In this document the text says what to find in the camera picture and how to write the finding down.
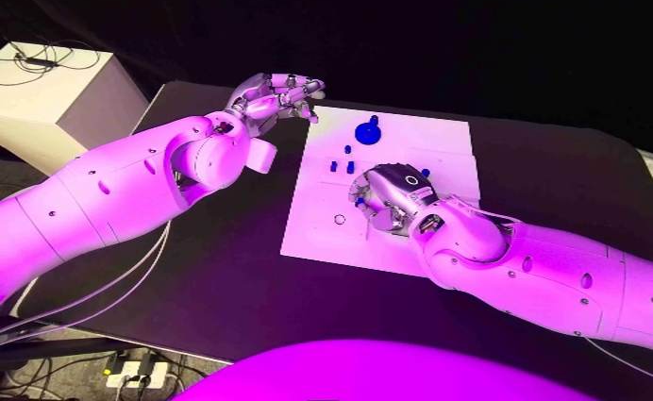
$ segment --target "electrical outlet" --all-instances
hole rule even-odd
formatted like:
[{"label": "electrical outlet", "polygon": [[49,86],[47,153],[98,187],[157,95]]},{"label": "electrical outlet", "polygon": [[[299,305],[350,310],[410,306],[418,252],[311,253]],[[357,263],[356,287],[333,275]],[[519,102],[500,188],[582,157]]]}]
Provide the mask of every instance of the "electrical outlet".
[{"label": "electrical outlet", "polygon": [[[116,389],[122,384],[122,377],[132,377],[138,374],[138,366],[139,361],[126,361],[125,366],[122,367],[122,373],[108,376],[106,387]],[[158,361],[154,364],[154,371],[150,374],[151,381],[150,385],[147,386],[148,389],[160,389],[162,387],[162,384],[165,383],[167,367],[168,363],[165,361]],[[137,380],[134,382],[128,382],[128,384],[125,385],[125,389],[137,389],[138,387],[139,382]]]}]

